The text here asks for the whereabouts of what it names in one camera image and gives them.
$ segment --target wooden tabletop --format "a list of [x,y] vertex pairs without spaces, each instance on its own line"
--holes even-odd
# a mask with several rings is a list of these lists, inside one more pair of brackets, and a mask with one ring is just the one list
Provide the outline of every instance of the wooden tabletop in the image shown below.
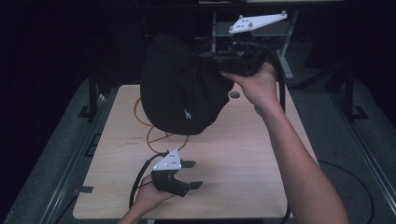
[[[182,169],[175,177],[184,182],[204,181],[204,184],[190,190],[184,198],[176,196],[162,203],[144,218],[283,217],[287,200],[268,132],[238,85],[235,84],[233,91],[241,96],[230,99],[215,123],[203,133],[187,137],[152,128],[139,103],[139,86],[120,87],[84,182],[93,191],[79,194],[74,216],[121,218],[128,210],[131,188],[139,170],[155,154],[152,149],[180,148],[180,158],[196,161],[196,165]],[[288,91],[286,109],[315,158]]]

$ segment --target human hand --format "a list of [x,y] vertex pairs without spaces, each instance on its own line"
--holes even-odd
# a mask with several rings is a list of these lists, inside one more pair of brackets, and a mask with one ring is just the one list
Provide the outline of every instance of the human hand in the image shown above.
[[174,197],[174,194],[157,190],[151,183],[151,175],[141,181],[136,200],[129,211],[120,220],[119,224],[136,224],[147,212],[156,208],[160,203]]
[[142,179],[142,182],[140,184],[141,187],[139,188],[136,199],[134,201],[134,204],[138,205],[146,212],[151,211],[163,201],[175,196],[174,194],[157,190],[151,183],[151,181],[151,175],[147,175]]
[[251,77],[241,77],[237,74],[220,72],[224,77],[236,82],[247,99],[255,106],[259,115],[275,105],[280,105],[276,95],[276,75],[274,67],[264,63],[262,68]]

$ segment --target black cap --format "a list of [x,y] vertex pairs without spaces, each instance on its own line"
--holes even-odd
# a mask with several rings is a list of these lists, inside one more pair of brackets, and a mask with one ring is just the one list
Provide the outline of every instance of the black cap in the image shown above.
[[157,34],[143,67],[141,103],[156,128],[195,135],[215,122],[233,82],[173,35]]

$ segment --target black cable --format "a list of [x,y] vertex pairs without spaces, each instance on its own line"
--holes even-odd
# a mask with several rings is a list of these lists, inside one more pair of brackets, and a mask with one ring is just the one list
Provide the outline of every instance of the black cable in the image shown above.
[[375,213],[374,199],[373,199],[373,195],[371,194],[370,190],[369,190],[369,189],[367,188],[367,186],[363,183],[363,181],[360,180],[356,175],[352,174],[352,172],[348,171],[347,169],[345,169],[345,168],[343,168],[343,167],[341,167],[341,166],[332,164],[332,163],[327,162],[327,161],[320,161],[320,160],[318,160],[318,162],[321,162],[321,163],[330,165],[330,166],[332,166],[332,167],[335,167],[335,168],[337,168],[337,169],[340,169],[340,170],[344,171],[345,173],[347,173],[347,174],[351,175],[352,177],[354,177],[356,180],[358,180],[358,182],[359,182],[359,183],[361,184],[361,186],[366,190],[367,195],[368,195],[369,198],[370,198],[371,214],[370,214],[370,217],[369,217],[369,219],[368,219],[368,221],[367,221],[367,224],[372,223],[373,218],[374,218],[374,213]]
[[291,214],[291,210],[290,210],[290,207],[289,207],[289,204],[288,204],[288,208],[286,209],[286,214],[285,214],[285,216],[283,217],[282,221],[279,224],[285,224],[289,220],[290,214]]
[[145,162],[145,164],[143,165],[142,169],[140,169],[140,172],[139,172],[139,174],[137,175],[136,180],[134,181],[134,186],[132,187],[131,195],[129,196],[129,208],[131,208],[132,204],[134,203],[134,195],[136,194],[137,189],[140,188],[140,187],[139,187],[140,180],[142,179],[143,174],[144,174],[144,173],[146,172],[146,170],[148,169],[149,164],[150,164],[155,158],[157,158],[157,157],[159,157],[159,156],[165,157],[165,156],[168,155],[168,154],[169,154],[168,151],[167,151],[167,152],[163,152],[163,153],[155,154],[153,157],[151,157],[150,159],[148,159],[148,160]]

